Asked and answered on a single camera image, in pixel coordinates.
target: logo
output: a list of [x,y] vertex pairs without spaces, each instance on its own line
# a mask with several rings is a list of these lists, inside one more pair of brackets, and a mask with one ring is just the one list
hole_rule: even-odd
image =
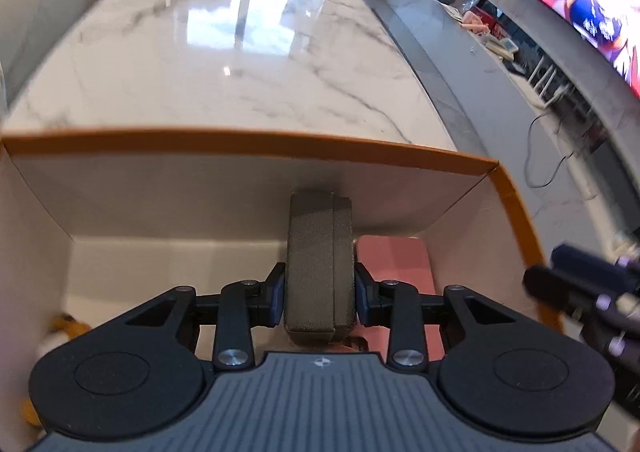
[[329,367],[333,362],[328,358],[324,358],[324,356],[321,356],[320,358],[316,358],[311,363],[315,366],[318,366],[321,369],[324,369],[325,367]]

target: white box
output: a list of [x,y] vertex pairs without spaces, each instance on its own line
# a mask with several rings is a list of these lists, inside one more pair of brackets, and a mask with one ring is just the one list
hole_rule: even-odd
[[[289,197],[333,191],[354,237],[424,241],[440,291],[465,284],[549,324],[522,287],[543,262],[497,161],[423,146],[214,129],[8,136],[0,154],[0,441],[33,439],[19,415],[36,347],[67,310],[96,326],[180,284],[198,294],[264,280],[286,256]],[[268,347],[274,330],[256,328]],[[212,328],[196,353],[210,357]]]

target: gray fabric block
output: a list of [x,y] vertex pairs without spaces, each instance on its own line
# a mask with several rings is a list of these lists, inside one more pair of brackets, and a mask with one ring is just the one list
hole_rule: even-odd
[[334,196],[334,340],[342,340],[353,329],[355,302],[351,200]]
[[289,211],[284,325],[294,341],[334,334],[334,198],[293,194]]
[[340,341],[355,324],[351,201],[328,192],[290,203],[285,329],[300,345]]

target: ribbed gray surface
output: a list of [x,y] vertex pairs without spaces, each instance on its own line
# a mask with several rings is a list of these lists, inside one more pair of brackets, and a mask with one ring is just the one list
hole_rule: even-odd
[[482,434],[448,412],[427,380],[391,372],[377,355],[271,353],[253,371],[220,376],[194,412],[157,434],[112,444],[87,443],[52,434],[34,450],[612,452],[614,449],[594,435],[533,445]]

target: white marble surface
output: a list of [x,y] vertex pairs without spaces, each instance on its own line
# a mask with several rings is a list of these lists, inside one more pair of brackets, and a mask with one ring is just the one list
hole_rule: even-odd
[[2,133],[176,126],[455,150],[362,0],[101,0],[45,60]]

